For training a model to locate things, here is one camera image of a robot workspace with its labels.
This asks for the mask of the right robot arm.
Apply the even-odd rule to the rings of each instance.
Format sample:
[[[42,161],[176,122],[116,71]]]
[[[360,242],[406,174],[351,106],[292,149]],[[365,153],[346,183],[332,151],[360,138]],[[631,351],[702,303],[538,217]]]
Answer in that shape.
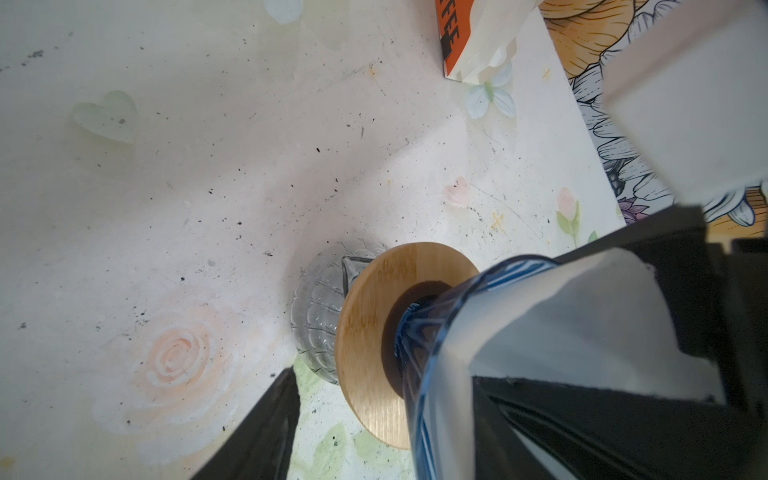
[[[605,238],[656,267],[681,351],[767,415],[767,5],[545,1],[616,196]]]

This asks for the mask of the white coffee filter stack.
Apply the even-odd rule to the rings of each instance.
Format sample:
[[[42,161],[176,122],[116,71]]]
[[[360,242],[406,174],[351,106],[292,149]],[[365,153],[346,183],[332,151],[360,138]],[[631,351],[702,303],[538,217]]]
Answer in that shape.
[[[516,52],[516,36],[535,0],[436,0],[444,77],[480,85]]]

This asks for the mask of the blue glass dripper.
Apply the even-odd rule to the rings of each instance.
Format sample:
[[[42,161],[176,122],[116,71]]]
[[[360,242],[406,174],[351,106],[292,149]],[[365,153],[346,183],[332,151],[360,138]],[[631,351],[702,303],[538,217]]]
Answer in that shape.
[[[557,266],[556,261],[537,255],[511,258],[455,287],[443,288],[436,294],[418,293],[408,304],[397,326],[393,352],[402,374],[411,454],[418,479],[440,479],[443,467],[456,473],[470,463],[461,460],[458,466],[451,467],[449,463],[459,458],[457,453],[448,453],[446,461],[440,459],[440,446],[464,436],[440,434],[440,427],[454,425],[455,416],[437,418],[439,409],[430,405],[432,400],[445,405],[451,393],[449,387],[437,385],[438,356],[460,311],[473,297]]]

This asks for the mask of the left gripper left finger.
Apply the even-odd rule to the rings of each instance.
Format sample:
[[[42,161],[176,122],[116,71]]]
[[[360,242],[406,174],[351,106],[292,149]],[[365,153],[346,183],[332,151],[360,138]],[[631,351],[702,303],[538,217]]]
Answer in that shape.
[[[299,417],[296,375],[293,369],[286,368],[194,477],[285,479]]]

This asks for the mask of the clear grey glass pitcher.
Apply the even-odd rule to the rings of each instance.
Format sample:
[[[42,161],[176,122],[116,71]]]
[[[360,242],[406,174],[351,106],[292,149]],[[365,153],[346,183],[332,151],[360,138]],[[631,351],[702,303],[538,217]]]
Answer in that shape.
[[[339,241],[328,244],[302,270],[291,302],[291,330],[300,359],[328,383],[338,382],[335,341],[346,297],[364,269],[386,250],[378,241]]]

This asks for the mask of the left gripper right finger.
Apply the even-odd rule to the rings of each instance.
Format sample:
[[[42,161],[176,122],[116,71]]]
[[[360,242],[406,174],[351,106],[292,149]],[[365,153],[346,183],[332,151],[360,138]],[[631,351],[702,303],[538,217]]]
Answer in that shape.
[[[726,405],[475,377],[479,479],[764,479],[767,424]]]

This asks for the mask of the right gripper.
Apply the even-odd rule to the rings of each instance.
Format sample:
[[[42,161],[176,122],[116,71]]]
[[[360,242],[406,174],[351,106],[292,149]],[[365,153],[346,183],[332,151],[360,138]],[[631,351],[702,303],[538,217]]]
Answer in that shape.
[[[610,248],[653,266],[678,347],[717,365],[727,403],[766,413],[767,239],[735,239],[724,248],[708,241],[700,208],[673,206],[557,260],[568,263]]]

